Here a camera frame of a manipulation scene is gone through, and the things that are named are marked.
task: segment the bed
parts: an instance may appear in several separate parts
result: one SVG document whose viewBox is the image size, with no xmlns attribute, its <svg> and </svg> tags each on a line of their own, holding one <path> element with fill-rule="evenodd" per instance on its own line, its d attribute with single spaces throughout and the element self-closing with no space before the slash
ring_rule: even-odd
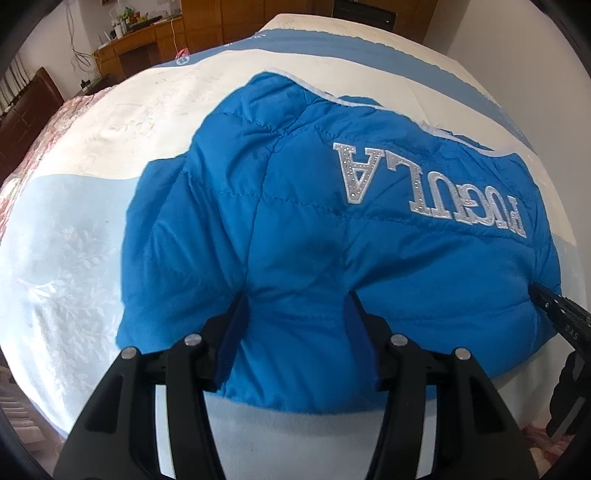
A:
<svg viewBox="0 0 591 480">
<path fill-rule="evenodd" d="M 185 152 L 212 108 L 261 71 L 296 77 L 337 98 L 372 98 L 425 129 L 472 139 L 499 155 L 517 153 L 544 199 L 563 293 L 586 306 L 576 242 L 551 179 L 465 69 L 371 27 L 279 15 L 251 38 L 180 57 L 102 93 L 5 183 L 0 317 L 11 321 L 0 331 L 0 345 L 22 390 L 64 435 L 119 351 L 119 257 L 139 175 L 147 162 Z M 495 380 L 521 426 L 548 404 L 568 351 L 554 338 Z M 381 412 L 352 414 L 345 425 L 343 416 L 261 412 L 216 397 L 208 398 L 208 409 L 214 435 L 225 439 L 218 447 L 230 479 L 284 477 L 285 471 L 294 478 L 360 478 L 381 422 Z M 427 410 L 426 430 L 433 432 L 434 406 Z M 161 469 L 171 474 L 164 413 L 160 391 Z M 277 461 L 295 445 L 297 456 Z M 432 459 L 429 442 L 424 445 L 421 468 L 428 472 Z"/>
</svg>

